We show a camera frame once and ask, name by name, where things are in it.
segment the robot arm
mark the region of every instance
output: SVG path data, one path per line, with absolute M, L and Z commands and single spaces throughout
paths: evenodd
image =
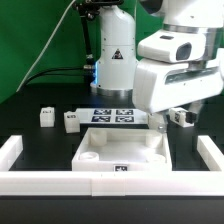
M 133 88 L 136 108 L 155 113 L 218 95 L 223 79 L 217 57 L 223 0 L 140 0 L 163 28 L 142 40 Z

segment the black table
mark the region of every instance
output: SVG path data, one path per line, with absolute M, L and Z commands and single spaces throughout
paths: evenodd
M 56 109 L 54 128 L 40 128 L 42 107 Z M 131 97 L 91 94 L 81 84 L 33 84 L 0 105 L 0 144 L 23 136 L 23 153 L 12 171 L 70 171 L 71 160 L 88 128 L 67 134 L 64 113 L 76 108 L 133 108 Z M 173 170 L 208 170 L 196 150 L 197 136 L 209 135 L 224 150 L 223 96 L 206 100 L 198 123 L 181 128 L 168 124 Z M 103 127 L 127 126 L 104 125 Z M 147 128 L 129 125 L 129 128 Z M 19 197 L 0 198 L 4 223 L 223 223 L 223 197 Z

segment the white foam block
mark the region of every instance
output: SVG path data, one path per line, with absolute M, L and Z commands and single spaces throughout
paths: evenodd
M 55 109 L 53 107 L 45 107 L 40 112 L 40 126 L 54 127 Z
M 22 150 L 22 136 L 11 136 L 0 148 L 0 171 L 8 171 Z
M 80 121 L 75 112 L 64 113 L 65 130 L 67 133 L 80 132 Z
M 224 171 L 224 155 L 209 136 L 198 136 L 197 150 L 210 171 Z

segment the white plastic container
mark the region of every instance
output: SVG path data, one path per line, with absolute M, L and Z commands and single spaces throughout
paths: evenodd
M 171 171 L 167 135 L 148 129 L 89 128 L 72 160 L 72 170 Z

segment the small white block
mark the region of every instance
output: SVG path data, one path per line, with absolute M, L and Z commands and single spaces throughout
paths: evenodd
M 107 132 L 100 129 L 92 130 L 90 132 L 90 144 L 97 147 L 105 146 L 107 144 Z
M 190 124 L 186 122 L 186 113 L 188 111 L 181 108 L 171 108 L 169 110 L 169 115 L 170 115 L 170 120 L 173 121 L 174 123 L 186 128 L 186 127 L 192 127 L 194 124 Z
M 41 127 L 54 127 L 55 110 L 53 107 L 45 107 L 40 112 L 40 126 Z
M 80 132 L 80 121 L 75 112 L 64 113 L 65 130 L 67 133 Z

